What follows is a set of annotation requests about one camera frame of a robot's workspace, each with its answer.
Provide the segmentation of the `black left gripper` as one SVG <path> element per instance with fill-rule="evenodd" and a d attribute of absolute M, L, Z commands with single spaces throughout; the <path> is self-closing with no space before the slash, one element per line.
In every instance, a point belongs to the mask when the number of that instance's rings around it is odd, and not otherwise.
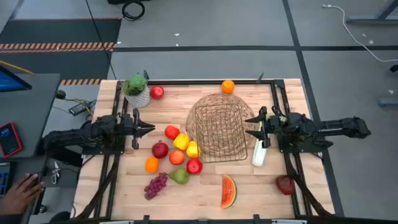
<path fill-rule="evenodd" d="M 121 126 L 122 126 L 122 134 L 124 136 L 132 135 L 132 147 L 133 149 L 139 148 L 138 138 L 145 136 L 147 133 L 153 131 L 155 126 L 153 124 L 149 124 L 139 120 L 139 110 L 137 108 L 133 109 L 132 117 L 130 114 L 122 114 L 121 115 Z"/>

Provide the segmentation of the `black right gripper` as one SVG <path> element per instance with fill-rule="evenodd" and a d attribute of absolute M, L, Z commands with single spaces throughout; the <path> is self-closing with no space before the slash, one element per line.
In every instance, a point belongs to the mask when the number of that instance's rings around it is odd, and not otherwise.
<path fill-rule="evenodd" d="M 267 108 L 262 106 L 258 116 L 246 119 L 247 123 L 260 123 L 261 129 L 259 131 L 246 130 L 246 133 L 254 136 L 259 141 L 262 141 L 262 148 L 267 149 L 271 145 L 269 134 L 279 133 L 281 129 L 280 117 L 282 113 L 276 106 L 271 107 L 273 115 L 267 114 Z"/>

